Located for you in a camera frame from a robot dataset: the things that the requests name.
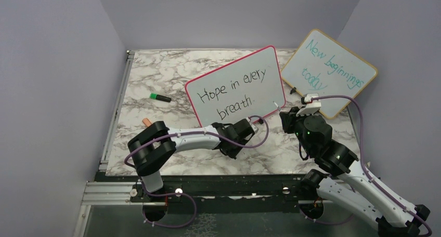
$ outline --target whiteboard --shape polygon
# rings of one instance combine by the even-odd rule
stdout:
[[[282,78],[303,96],[346,95],[355,98],[376,76],[377,69],[321,31],[312,30],[282,69]],[[336,117],[348,104],[324,99],[320,112]]]
[[[202,127],[267,116],[285,105],[274,46],[267,46],[185,84]]]

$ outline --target marble surface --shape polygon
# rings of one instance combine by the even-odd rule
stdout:
[[[145,129],[142,119],[165,121],[172,128],[198,128],[199,124],[184,90],[185,83],[201,74],[243,57],[253,50],[140,50],[136,51],[129,75],[115,138],[112,144],[107,176],[135,176],[134,169],[124,165],[129,154],[127,142]],[[278,50],[282,68],[294,53]],[[290,95],[291,87],[284,85],[287,97],[285,110],[300,105],[298,94]],[[149,99],[150,93],[166,95],[172,102]],[[162,175],[263,175],[307,173],[318,169],[312,160],[302,161],[296,137],[284,134],[277,113],[267,117],[270,133],[267,141],[256,149],[242,149],[237,159],[219,151],[190,150],[174,154],[162,167]],[[346,145],[357,155],[359,147],[346,110],[335,119],[327,120],[333,127],[333,139]],[[265,126],[248,144],[257,144],[265,136]]]

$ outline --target glass panel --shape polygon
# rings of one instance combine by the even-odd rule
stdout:
[[[341,221],[349,215],[334,204],[326,204],[325,209],[321,220]],[[161,222],[177,225],[189,218],[189,215],[166,215]],[[193,224],[181,229],[152,227],[143,221],[141,206],[93,206],[85,236],[377,236],[374,229],[356,217],[341,226],[323,226],[304,219],[301,214],[288,213],[198,214]]]

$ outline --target screw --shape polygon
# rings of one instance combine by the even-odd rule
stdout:
[[[132,190],[130,191],[130,196],[131,196],[131,197],[135,197],[137,194],[138,194],[138,191],[137,191],[136,189],[132,189]]]
[[[179,194],[177,194],[176,196],[177,197],[180,197],[180,194],[182,194],[182,189],[181,188],[177,188],[176,190],[175,190],[175,193],[179,193]]]
[[[289,188],[288,187],[283,187],[283,189],[282,189],[282,193],[284,193],[284,194],[289,194]]]

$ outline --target lavender wall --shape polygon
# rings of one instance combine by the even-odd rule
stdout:
[[[129,49],[292,47],[337,38],[359,0],[101,0]]]
[[[357,97],[371,169],[431,209],[434,236],[441,234],[440,35],[441,0],[360,0],[338,38],[378,68]]]
[[[1,236],[72,236],[124,58],[99,0],[0,0]]]

